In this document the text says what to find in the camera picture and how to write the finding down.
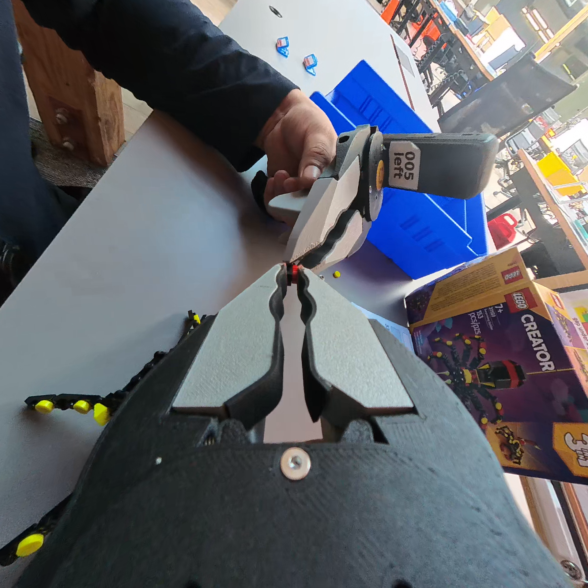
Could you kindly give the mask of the yellow plastic bin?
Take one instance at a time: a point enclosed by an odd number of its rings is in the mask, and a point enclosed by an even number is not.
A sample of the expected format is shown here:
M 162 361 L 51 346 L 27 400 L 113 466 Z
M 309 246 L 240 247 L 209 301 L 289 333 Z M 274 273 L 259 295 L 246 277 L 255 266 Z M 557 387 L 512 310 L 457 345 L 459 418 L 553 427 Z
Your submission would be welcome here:
M 586 188 L 581 186 L 577 177 L 555 152 L 550 152 L 537 161 L 537 166 L 546 180 L 561 196 L 585 196 Z

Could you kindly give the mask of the red plastic container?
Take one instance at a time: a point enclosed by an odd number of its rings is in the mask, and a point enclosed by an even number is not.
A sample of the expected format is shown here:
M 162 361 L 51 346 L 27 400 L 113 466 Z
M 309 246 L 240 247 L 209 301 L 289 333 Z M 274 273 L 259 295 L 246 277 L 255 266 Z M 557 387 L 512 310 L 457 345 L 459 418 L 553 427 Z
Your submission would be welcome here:
M 511 246 L 517 236 L 518 220 L 509 212 L 488 221 L 488 229 L 497 250 Z

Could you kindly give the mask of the wooden post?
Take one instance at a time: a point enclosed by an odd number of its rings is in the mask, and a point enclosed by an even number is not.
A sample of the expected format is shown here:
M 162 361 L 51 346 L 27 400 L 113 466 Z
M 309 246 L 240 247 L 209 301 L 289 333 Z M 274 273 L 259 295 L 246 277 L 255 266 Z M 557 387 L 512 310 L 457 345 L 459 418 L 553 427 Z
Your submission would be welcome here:
M 12 1 L 26 80 L 50 143 L 106 167 L 125 142 L 120 86 Z

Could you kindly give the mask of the metal storage rack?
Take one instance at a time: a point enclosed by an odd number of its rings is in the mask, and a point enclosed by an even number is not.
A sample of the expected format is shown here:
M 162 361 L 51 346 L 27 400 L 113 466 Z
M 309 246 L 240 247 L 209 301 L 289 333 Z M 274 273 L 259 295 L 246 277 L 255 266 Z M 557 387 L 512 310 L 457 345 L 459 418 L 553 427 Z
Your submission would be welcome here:
M 445 1 L 380 1 L 380 16 L 409 46 L 433 108 L 446 96 L 463 100 L 498 74 L 481 60 L 465 24 Z

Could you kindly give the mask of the lego instruction booklet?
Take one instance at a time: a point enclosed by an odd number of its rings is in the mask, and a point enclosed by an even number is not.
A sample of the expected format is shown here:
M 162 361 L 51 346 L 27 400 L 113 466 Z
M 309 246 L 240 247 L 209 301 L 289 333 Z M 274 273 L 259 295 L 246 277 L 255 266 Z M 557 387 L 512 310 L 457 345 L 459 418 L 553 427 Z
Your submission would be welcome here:
M 405 347 L 407 347 L 407 349 L 409 349 L 411 352 L 413 352 L 413 353 L 415 352 L 413 340 L 412 340 L 412 337 L 411 337 L 411 334 L 410 334 L 408 327 L 401 326 L 397 323 L 394 323 L 393 321 L 386 319 L 384 317 L 381 317 L 381 316 L 377 315 L 376 313 L 373 313 L 373 312 L 357 305 L 356 303 L 352 303 L 352 305 L 354 305 L 356 308 L 358 308 L 367 317 L 367 319 L 376 320 L 378 323 L 380 323 L 391 334 L 393 334 L 396 339 L 398 339 Z

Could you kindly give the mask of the person's left hand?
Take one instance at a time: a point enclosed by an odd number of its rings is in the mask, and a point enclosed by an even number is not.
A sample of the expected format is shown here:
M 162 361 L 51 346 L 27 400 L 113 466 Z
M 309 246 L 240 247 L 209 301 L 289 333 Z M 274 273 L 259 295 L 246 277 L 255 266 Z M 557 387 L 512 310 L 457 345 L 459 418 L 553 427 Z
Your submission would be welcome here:
M 276 196 L 309 190 L 336 154 L 337 133 L 301 90 L 291 90 L 265 122 L 254 146 L 267 157 L 262 210 Z

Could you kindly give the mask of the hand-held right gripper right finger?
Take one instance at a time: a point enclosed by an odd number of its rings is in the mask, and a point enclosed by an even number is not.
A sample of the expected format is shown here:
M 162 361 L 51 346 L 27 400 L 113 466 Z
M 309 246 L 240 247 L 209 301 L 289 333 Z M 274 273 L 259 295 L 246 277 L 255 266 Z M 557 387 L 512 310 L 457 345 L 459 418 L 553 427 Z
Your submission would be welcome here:
M 369 319 L 311 270 L 298 268 L 306 407 L 313 422 L 349 423 L 415 410 Z

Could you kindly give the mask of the person's dark clothed body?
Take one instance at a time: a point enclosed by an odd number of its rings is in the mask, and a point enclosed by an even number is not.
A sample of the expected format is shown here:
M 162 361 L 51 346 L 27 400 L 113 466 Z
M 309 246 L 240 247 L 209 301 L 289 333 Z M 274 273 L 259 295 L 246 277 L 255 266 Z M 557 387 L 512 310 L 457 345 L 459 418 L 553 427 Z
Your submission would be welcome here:
M 13 8 L 1 1 L 1 303 L 90 191 L 47 182 L 35 164 Z

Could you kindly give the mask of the black angled panel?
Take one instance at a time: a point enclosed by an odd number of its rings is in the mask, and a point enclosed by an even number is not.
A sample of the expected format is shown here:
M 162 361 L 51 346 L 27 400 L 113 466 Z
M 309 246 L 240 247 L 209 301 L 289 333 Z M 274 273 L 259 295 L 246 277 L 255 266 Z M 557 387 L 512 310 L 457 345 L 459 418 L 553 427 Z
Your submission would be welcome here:
M 446 111 L 438 121 L 448 134 L 502 137 L 554 106 L 577 88 L 525 55 L 504 73 Z

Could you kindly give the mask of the purple yellow lego box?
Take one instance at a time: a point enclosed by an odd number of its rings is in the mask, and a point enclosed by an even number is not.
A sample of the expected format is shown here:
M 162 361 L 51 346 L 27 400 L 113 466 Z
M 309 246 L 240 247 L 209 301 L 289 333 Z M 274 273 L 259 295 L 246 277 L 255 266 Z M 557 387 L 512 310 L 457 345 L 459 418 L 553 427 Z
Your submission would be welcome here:
M 587 290 L 530 278 L 515 247 L 405 298 L 413 347 L 507 473 L 587 484 Z

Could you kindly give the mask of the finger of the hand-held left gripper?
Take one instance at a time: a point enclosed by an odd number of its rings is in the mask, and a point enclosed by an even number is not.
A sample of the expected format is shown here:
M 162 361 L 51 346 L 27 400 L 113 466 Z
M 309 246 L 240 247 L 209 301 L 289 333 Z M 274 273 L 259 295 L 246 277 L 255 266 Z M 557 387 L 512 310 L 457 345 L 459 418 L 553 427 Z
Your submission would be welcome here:
M 302 266 L 318 272 L 339 263 L 361 247 L 370 228 L 361 213 L 342 213 L 325 242 L 303 256 Z
M 339 179 L 317 180 L 298 215 L 283 254 L 286 263 L 302 264 L 305 254 L 322 245 L 344 212 L 351 207 L 360 180 L 360 158 L 356 156 Z

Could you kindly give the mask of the blue plastic bin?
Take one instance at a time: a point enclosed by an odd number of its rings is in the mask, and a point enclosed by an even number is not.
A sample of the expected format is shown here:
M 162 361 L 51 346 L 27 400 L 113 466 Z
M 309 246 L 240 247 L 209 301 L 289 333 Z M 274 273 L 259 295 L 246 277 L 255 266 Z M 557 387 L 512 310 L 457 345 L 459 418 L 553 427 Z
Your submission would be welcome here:
M 311 100 L 338 135 L 367 123 L 385 134 L 432 133 L 365 60 L 330 93 L 313 92 Z M 483 197 L 460 201 L 385 188 L 367 239 L 412 279 L 474 261 L 489 253 Z

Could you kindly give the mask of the black yellow lego creature model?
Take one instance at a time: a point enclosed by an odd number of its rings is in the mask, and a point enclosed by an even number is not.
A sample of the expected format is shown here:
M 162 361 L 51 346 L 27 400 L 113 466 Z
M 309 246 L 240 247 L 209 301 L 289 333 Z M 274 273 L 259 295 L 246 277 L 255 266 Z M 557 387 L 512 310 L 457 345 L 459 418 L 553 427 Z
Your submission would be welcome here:
M 205 315 L 169 352 L 156 352 L 128 385 L 107 396 L 31 396 L 31 412 L 94 413 L 99 436 L 75 489 L 1 548 L 16 587 L 166 587 L 196 583 L 198 514 L 194 455 L 218 419 L 172 410 L 172 401 L 216 315 Z

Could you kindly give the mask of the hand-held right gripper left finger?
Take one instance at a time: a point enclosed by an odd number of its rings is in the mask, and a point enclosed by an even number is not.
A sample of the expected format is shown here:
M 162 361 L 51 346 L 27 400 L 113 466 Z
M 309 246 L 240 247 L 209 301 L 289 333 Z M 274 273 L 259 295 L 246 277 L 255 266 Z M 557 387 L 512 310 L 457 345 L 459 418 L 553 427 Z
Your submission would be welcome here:
M 281 263 L 217 313 L 179 386 L 175 411 L 237 420 L 246 430 L 265 420 L 282 397 L 287 288 Z

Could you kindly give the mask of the person's left forearm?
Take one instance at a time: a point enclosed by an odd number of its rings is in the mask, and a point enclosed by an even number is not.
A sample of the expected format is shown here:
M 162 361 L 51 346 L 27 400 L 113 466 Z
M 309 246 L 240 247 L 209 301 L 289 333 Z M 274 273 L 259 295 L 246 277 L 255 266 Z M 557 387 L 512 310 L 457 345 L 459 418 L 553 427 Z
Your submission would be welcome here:
M 190 1 L 24 1 L 33 20 L 94 70 L 215 148 L 238 171 L 263 151 L 268 119 L 296 85 Z

